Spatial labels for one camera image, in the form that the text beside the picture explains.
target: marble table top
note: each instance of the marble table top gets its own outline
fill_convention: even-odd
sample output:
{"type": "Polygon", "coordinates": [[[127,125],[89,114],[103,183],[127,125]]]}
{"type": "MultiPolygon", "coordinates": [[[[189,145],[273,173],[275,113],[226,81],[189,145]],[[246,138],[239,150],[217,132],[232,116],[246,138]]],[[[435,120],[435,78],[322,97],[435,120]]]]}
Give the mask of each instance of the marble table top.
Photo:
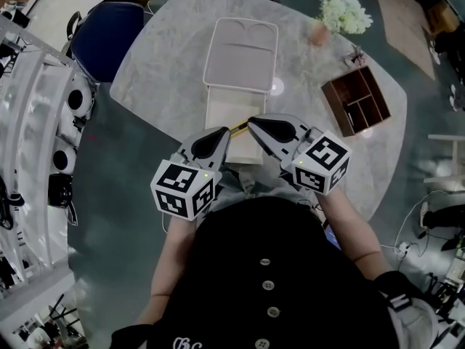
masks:
{"type": "MultiPolygon", "coordinates": [[[[285,88],[278,96],[268,95],[267,112],[294,114],[341,137],[321,86],[348,72],[342,57],[351,52],[352,43],[332,34],[324,47],[309,45],[309,32],[317,21],[268,0],[169,0],[132,44],[111,87],[112,98],[178,141],[203,130],[208,94],[203,70],[215,23],[221,17],[263,20],[279,27],[275,76],[285,88]]],[[[367,64],[392,117],[363,134],[343,137],[353,155],[349,172],[339,184],[368,220],[399,159],[407,96],[375,61],[368,57],[367,64]]],[[[278,179],[274,158],[265,156],[263,166],[248,169],[257,181],[287,185],[278,179]]]]}

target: navy blue chair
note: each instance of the navy blue chair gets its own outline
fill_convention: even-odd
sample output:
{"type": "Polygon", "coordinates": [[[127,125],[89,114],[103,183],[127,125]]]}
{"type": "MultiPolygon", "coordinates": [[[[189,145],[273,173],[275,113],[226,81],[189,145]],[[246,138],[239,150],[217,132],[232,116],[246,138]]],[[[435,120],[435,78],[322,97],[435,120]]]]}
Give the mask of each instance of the navy blue chair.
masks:
{"type": "Polygon", "coordinates": [[[70,48],[95,82],[112,82],[124,56],[144,27],[144,8],[132,1],[103,1],[81,21],[70,48]]]}

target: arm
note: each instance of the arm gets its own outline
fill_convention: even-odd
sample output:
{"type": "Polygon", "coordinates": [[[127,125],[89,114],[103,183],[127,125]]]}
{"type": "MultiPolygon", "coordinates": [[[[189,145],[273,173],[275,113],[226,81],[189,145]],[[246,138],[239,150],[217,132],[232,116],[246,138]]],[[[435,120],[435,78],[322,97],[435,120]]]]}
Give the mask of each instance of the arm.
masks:
{"type": "Polygon", "coordinates": [[[195,221],[171,218],[165,244],[153,274],[150,299],[137,319],[137,324],[154,324],[162,317],[169,297],[184,272],[194,238],[195,221]]]}
{"type": "Polygon", "coordinates": [[[318,201],[343,253],[367,279],[374,280],[391,271],[373,229],[340,188],[334,188],[327,196],[318,195],[318,201]]]}

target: flower vase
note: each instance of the flower vase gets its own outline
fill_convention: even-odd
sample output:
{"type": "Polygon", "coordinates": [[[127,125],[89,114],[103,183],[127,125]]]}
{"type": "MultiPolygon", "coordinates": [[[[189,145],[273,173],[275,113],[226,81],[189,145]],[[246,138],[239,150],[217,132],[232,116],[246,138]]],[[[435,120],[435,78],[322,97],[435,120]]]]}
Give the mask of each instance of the flower vase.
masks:
{"type": "Polygon", "coordinates": [[[331,32],[323,22],[317,23],[310,32],[309,42],[317,47],[321,47],[329,40],[331,32]]]}

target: brown shelf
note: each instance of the brown shelf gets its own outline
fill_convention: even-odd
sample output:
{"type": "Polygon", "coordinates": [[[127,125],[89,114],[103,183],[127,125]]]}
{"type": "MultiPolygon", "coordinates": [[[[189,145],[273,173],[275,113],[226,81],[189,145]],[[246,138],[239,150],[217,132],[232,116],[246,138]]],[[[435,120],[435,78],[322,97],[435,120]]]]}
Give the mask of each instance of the brown shelf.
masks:
{"type": "Polygon", "coordinates": [[[322,90],[344,136],[355,135],[391,116],[368,66],[328,81],[322,90]]]}

